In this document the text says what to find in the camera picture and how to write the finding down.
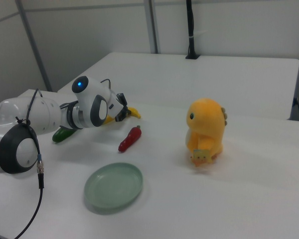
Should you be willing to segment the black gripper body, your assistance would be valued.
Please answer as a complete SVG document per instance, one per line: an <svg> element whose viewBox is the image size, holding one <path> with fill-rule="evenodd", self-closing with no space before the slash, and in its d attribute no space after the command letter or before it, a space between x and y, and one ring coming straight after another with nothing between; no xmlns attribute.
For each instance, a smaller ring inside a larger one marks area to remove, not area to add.
<svg viewBox="0 0 299 239"><path fill-rule="evenodd" d="M117 98L119 100L119 102L123 105L123 109L121 110L121 113L127 113L128 112L128 103L127 100L125 98L125 95L123 93L118 93L117 94Z"/></svg>

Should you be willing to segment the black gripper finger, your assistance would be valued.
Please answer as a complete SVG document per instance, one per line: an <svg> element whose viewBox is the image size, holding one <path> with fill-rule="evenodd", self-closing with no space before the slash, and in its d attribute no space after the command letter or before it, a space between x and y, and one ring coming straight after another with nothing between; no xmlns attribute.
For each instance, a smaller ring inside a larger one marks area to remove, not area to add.
<svg viewBox="0 0 299 239"><path fill-rule="evenodd" d="M115 117L115 121L123 121L127 116L128 116L129 110L127 109L122 109Z"/></svg>

